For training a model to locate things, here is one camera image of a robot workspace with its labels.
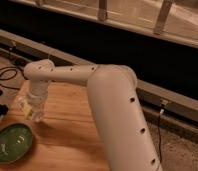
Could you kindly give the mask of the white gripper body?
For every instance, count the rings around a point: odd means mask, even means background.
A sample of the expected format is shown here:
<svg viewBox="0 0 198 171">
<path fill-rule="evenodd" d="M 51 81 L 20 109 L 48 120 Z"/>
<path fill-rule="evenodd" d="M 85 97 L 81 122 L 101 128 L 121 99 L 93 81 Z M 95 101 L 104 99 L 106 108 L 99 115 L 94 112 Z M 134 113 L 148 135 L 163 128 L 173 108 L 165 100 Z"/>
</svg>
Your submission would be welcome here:
<svg viewBox="0 0 198 171">
<path fill-rule="evenodd" d="M 44 103 L 48 95 L 49 81 L 33 81 L 29 82 L 27 92 L 27 99 L 30 103 L 41 104 Z"/>
</svg>

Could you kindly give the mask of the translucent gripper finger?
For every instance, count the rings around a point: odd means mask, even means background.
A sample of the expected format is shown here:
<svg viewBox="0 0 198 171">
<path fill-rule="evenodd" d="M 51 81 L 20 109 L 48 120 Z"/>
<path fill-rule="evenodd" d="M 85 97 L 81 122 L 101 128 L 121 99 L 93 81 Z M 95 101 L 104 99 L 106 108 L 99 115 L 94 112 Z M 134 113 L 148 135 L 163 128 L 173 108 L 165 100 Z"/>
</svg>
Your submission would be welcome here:
<svg viewBox="0 0 198 171">
<path fill-rule="evenodd" d="M 37 107 L 36 122 L 40 122 L 44 116 L 45 101 L 42 101 Z"/>
<path fill-rule="evenodd" d="M 24 116 L 26 119 L 30 119 L 33 115 L 32 106 L 28 103 L 27 100 L 24 101 Z"/>
</svg>

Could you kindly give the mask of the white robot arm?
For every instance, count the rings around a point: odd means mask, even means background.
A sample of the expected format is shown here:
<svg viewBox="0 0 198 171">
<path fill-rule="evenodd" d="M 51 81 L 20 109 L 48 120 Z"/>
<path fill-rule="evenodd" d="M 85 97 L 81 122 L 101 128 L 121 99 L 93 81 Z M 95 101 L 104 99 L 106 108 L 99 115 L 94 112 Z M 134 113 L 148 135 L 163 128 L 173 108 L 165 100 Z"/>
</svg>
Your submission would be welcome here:
<svg viewBox="0 0 198 171">
<path fill-rule="evenodd" d="M 130 67 L 57 67 L 45 59 L 27 64 L 24 75 L 29 80 L 28 119 L 42 120 L 51 82 L 83 85 L 110 171 L 163 171 L 137 96 L 137 77 Z"/>
</svg>

